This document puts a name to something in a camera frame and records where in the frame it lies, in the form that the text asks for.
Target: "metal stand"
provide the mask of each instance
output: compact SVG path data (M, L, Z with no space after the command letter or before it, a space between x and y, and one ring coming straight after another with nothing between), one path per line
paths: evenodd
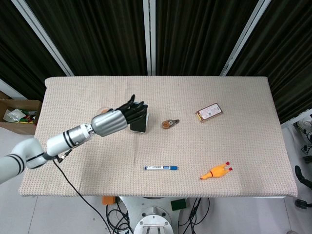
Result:
M171 201L178 197L121 196L134 234L177 233L180 210L172 211Z

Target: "marker pen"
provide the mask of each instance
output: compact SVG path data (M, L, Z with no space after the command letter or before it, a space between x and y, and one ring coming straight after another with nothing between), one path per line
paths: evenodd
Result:
M145 170L177 170L177 166L145 166Z

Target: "gray floor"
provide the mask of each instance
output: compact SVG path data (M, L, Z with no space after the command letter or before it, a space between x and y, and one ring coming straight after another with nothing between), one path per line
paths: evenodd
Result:
M312 179L312 165L302 162L304 139L293 127L283 130L292 167L300 165ZM9 153L16 143L32 136L17 135L0 128L0 155ZM22 175L0 185L0 234L99 234L108 233L99 216L79 197L21 197L18 189ZM299 198L312 202L312 191L298 183ZM87 200L104 214L100 197ZM312 208L301 210L294 198L212 198L205 221L195 227L198 234L285 234L289 230L310 234ZM207 200L199 208L205 213ZM189 208L180 214L185 222Z

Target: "cardboard box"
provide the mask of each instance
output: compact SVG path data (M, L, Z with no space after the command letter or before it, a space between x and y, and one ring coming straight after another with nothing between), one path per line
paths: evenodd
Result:
M36 124L39 119L42 102L37 100L0 100L0 127L18 134L34 135ZM34 123L9 123L3 119L6 110L13 111L21 109L26 111L37 111Z
M0 91L0 99L11 99L7 94Z

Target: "orange rubber chicken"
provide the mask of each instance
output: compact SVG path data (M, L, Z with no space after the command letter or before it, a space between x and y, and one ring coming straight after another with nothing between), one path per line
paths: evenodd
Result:
M224 176L227 172L233 170L232 167L230 167L229 169L225 169L225 167L229 164L230 164L229 162L226 162L212 168L207 174L203 175L200 179L208 179L211 177L219 178L221 176Z

